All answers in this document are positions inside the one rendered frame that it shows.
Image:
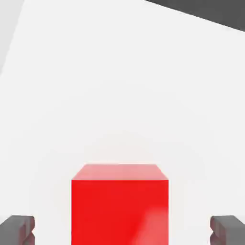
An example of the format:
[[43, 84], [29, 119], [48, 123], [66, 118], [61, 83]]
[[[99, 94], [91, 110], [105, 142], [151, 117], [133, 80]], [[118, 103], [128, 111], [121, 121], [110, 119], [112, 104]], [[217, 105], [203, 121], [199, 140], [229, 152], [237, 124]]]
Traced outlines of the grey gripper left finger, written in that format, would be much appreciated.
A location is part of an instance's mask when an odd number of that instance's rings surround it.
[[0, 224], [0, 245], [35, 245], [35, 218], [12, 215]]

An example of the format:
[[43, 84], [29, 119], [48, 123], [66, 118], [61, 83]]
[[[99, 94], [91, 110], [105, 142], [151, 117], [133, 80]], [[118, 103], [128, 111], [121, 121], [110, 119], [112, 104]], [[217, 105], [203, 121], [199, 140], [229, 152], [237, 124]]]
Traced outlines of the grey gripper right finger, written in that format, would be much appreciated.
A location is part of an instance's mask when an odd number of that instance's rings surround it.
[[210, 245], [245, 245], [245, 224], [233, 215], [212, 216]]

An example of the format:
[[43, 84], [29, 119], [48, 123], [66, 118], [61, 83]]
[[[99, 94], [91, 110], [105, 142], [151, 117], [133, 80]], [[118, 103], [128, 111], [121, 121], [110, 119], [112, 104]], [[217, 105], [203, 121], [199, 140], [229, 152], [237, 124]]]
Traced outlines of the small red cube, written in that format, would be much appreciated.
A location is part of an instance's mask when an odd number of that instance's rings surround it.
[[169, 245], [168, 194], [155, 164], [86, 164], [71, 180], [71, 245]]

